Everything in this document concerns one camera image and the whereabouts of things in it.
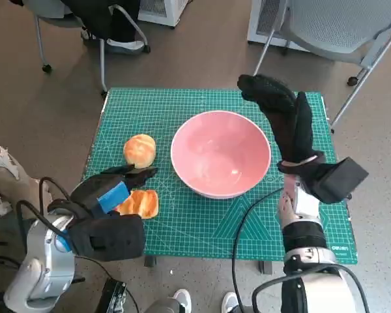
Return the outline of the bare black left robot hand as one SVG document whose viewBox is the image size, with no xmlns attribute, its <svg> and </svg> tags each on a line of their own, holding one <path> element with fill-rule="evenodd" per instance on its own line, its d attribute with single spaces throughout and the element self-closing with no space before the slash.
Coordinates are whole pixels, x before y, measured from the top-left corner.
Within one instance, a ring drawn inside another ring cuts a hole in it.
<svg viewBox="0 0 391 313">
<path fill-rule="evenodd" d="M 82 181 L 68 199 L 53 200 L 47 211 L 64 209 L 76 218 L 101 218 L 115 210 L 133 189 L 142 187 L 157 171 L 158 168 L 153 166 L 142 169 L 133 165 L 108 168 Z"/>
</svg>

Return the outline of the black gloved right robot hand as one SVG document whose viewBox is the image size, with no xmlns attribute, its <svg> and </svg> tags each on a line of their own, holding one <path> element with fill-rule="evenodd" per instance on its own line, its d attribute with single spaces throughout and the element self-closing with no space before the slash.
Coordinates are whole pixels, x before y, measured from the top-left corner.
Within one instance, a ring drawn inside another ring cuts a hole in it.
<svg viewBox="0 0 391 313">
<path fill-rule="evenodd" d="M 283 161 L 301 163 L 321 158 L 313 149 L 312 113 L 306 94 L 295 94 L 278 80 L 242 74 L 237 86 L 244 100 L 254 102 L 268 119 Z"/>
</svg>

